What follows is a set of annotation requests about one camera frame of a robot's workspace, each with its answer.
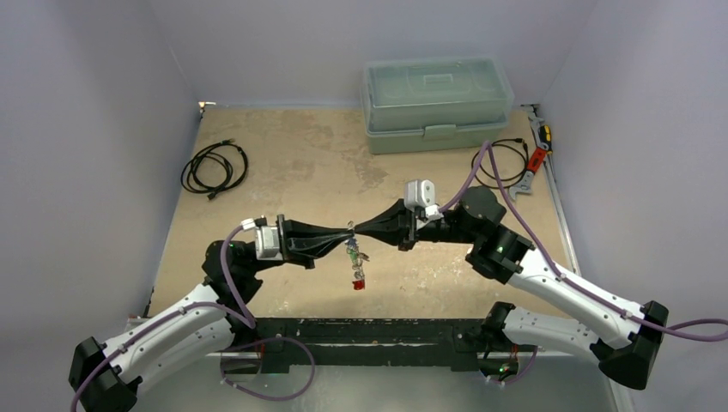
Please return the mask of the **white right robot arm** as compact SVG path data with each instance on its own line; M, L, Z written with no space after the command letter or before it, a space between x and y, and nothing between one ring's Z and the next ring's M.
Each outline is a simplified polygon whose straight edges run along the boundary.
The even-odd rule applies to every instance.
M553 263L540 245L503 224L505 208L486 187L468 188L453 209L440 211L433 182L412 180L403 197L374 218L350 228L328 228L279 218L283 255L313 262L357 235L400 251L416 243L467 244L466 261L480 276L532 294L561 311L537 314L495 303L478 332L465 340L487 350L541 347L595 363L609 379L630 389L646 388L663 341L668 310L606 292Z

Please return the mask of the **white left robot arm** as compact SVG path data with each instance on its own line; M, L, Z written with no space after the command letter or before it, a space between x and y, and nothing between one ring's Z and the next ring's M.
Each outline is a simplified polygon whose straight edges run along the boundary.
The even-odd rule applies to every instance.
M243 220L214 245L205 277L187 295L137 327L74 349L70 410L129 411L141 393L207 354L249 349L258 321L247 304L262 283L258 272L284 264L311 269L352 239L354 228L330 228L263 216Z

